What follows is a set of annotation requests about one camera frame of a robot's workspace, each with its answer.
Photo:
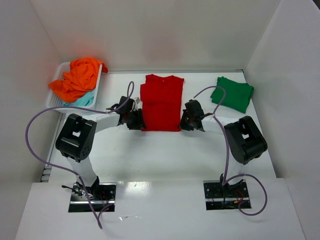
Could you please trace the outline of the red t shirt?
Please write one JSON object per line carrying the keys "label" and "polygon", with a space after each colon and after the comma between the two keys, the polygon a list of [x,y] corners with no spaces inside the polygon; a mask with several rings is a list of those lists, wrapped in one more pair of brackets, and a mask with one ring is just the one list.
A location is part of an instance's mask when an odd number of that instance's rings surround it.
{"label": "red t shirt", "polygon": [[140,85],[142,116],[147,131],[179,132],[184,79],[170,75],[145,76]]}

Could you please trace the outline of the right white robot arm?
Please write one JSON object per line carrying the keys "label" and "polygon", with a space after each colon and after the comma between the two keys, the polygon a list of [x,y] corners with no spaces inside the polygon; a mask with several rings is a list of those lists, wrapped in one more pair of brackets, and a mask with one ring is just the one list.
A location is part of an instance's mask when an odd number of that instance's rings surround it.
{"label": "right white robot arm", "polygon": [[205,113],[197,100],[185,104],[179,128],[185,131],[198,130],[222,134],[226,142],[226,164],[220,176],[220,188],[233,191],[238,187],[245,174],[243,166],[259,158],[267,151],[268,145],[250,116],[239,119]]}

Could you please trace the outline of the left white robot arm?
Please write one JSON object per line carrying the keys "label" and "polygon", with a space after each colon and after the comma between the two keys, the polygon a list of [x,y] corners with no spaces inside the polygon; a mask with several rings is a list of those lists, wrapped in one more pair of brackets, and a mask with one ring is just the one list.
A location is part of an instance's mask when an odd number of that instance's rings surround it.
{"label": "left white robot arm", "polygon": [[138,107],[140,99],[125,96],[120,102],[111,106],[109,113],[92,115],[70,114],[66,119],[55,147],[67,159],[71,169],[77,173],[76,190],[78,194],[96,198],[103,191],[100,188],[99,177],[93,170],[90,161],[95,134],[109,128],[126,125],[129,130],[144,130],[142,109]]}

